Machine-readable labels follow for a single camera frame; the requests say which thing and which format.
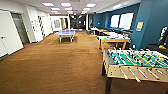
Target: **ping pong table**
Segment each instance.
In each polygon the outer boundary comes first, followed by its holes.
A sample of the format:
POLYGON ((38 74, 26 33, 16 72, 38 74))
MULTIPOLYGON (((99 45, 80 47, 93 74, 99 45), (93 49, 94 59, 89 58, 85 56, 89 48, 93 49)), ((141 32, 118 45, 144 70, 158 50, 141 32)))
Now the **ping pong table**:
POLYGON ((74 39, 75 30, 61 30, 61 31, 56 32, 54 35, 60 36, 59 38, 60 42, 63 37, 70 37, 70 41, 72 42, 72 40, 74 39))

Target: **doorway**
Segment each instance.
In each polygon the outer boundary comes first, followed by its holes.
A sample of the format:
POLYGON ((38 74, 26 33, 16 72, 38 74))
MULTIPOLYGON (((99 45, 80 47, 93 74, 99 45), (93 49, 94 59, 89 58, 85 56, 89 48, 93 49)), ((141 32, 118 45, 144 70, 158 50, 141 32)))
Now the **doorway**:
POLYGON ((70 15, 70 27, 74 29, 86 30, 86 16, 85 15, 70 15))
POLYGON ((22 41, 22 44, 30 43, 29 38, 27 36, 27 32, 25 29, 25 26, 23 24, 22 16, 18 13, 11 13, 13 21, 15 23, 16 29, 18 31, 18 34, 20 36, 20 39, 22 41))

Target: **table leg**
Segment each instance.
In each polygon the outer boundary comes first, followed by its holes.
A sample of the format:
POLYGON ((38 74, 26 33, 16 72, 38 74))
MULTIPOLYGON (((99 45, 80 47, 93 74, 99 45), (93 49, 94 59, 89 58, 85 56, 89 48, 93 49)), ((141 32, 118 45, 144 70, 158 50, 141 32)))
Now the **table leg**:
POLYGON ((101 39, 99 39, 100 40, 100 42, 99 42, 99 49, 101 49, 101 39))
POLYGON ((112 79, 113 79, 113 77, 107 77, 105 94, 110 94, 112 79))
POLYGON ((61 36, 60 36, 60 42, 61 42, 61 39, 62 39, 62 38, 61 38, 61 36))
POLYGON ((104 42, 102 42, 102 44, 101 44, 101 48, 102 48, 102 53, 104 52, 104 42))
POLYGON ((72 42, 72 36, 70 37, 70 41, 72 42))
POLYGON ((127 43, 127 42, 124 42, 122 50, 125 49, 126 43, 127 43))
POLYGON ((93 30, 93 35, 95 35, 95 32, 96 32, 96 31, 95 31, 95 30, 93 30))
POLYGON ((116 47, 118 47, 118 42, 116 43, 116 47))
POLYGON ((106 74, 106 70, 105 70, 105 66, 104 66, 104 62, 103 62, 103 66, 102 66, 102 76, 105 76, 106 74))
POLYGON ((165 94, 168 94, 168 89, 167 89, 167 91, 166 91, 166 93, 165 94))

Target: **desk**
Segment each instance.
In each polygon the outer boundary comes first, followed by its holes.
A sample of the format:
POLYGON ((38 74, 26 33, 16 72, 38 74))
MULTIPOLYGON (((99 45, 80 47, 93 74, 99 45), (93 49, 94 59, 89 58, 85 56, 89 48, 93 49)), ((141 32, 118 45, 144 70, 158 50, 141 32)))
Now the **desk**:
POLYGON ((118 42, 124 42, 124 44, 123 44, 123 47, 122 47, 122 50, 124 50, 125 49, 125 46, 126 46, 126 43, 127 42, 129 42, 130 41, 130 38, 115 38, 115 39, 113 39, 113 38, 110 38, 110 36, 97 36, 98 38, 99 38, 99 40, 100 40, 100 43, 99 43, 99 49, 102 49, 102 53, 103 53, 103 51, 104 51, 104 43, 105 42, 117 42, 117 44, 116 44, 116 47, 117 47, 117 45, 118 45, 118 42))
POLYGON ((91 30, 93 30, 93 35, 95 35, 96 30, 98 30, 97 28, 91 28, 91 30))
POLYGON ((70 41, 72 42, 75 35, 75 30, 61 30, 56 32, 54 35, 60 36, 60 42, 63 37, 70 37, 70 41))

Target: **table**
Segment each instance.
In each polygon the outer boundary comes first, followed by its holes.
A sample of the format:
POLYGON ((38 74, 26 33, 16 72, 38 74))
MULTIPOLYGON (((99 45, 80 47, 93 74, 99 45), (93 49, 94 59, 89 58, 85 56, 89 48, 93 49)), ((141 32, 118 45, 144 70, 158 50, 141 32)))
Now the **table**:
POLYGON ((54 35, 60 36, 60 42, 63 37, 70 37, 70 41, 72 42, 75 35, 75 30, 61 30, 56 32, 54 35))
POLYGON ((95 35, 96 30, 98 30, 97 28, 91 28, 91 30, 93 31, 93 35, 95 35))
POLYGON ((118 46, 118 42, 124 42, 123 47, 122 47, 122 50, 124 50, 126 43, 130 41, 130 38, 128 37, 123 37, 120 35, 121 37, 115 38, 114 36, 97 36, 100 40, 99 49, 102 49, 101 51, 102 53, 104 51, 104 43, 106 42, 117 42, 116 47, 118 46))
POLYGON ((146 80, 167 83, 168 57, 157 51, 105 49, 102 76, 105 75, 107 76, 105 94, 111 93, 113 77, 135 79, 137 82, 146 80))

